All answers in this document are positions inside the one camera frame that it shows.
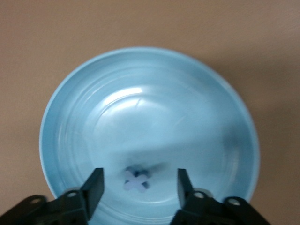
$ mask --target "beige surface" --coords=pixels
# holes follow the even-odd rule
[[[0,214],[29,195],[52,196],[38,135],[59,83],[91,57],[135,45],[196,57],[239,92],[261,144],[251,203],[273,225],[299,224],[300,1],[290,0],[2,0]]]

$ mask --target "bowl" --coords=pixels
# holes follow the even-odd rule
[[[234,89],[198,60],[153,47],[75,69],[47,105],[39,144],[55,197],[104,168],[91,225],[169,224],[180,208],[178,168],[220,202],[250,200],[259,172],[255,127]]]

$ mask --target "screw hole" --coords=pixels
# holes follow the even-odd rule
[[[240,205],[240,202],[234,198],[229,199],[228,202],[232,205],[236,205],[236,206]]]
[[[30,201],[30,203],[31,203],[31,204],[36,204],[36,203],[39,203],[40,201],[41,201],[40,198],[35,198],[35,199],[32,199],[32,200]]]
[[[67,197],[68,197],[68,198],[71,198],[71,197],[74,197],[74,196],[76,196],[76,195],[77,195],[77,192],[73,191],[73,192],[68,193],[68,194],[67,194]]]
[[[204,198],[204,195],[201,192],[195,192],[194,196],[197,198]]]

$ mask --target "small purple cross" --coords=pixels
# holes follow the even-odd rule
[[[147,180],[147,172],[137,172],[132,167],[128,167],[125,171],[126,181],[124,184],[125,190],[136,188],[139,192],[144,193],[149,187]]]

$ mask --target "cross-shaped object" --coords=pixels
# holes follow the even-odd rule
[[[139,192],[144,193],[149,187],[147,180],[147,171],[137,172],[132,167],[128,167],[125,171],[126,181],[125,190],[136,188]]]

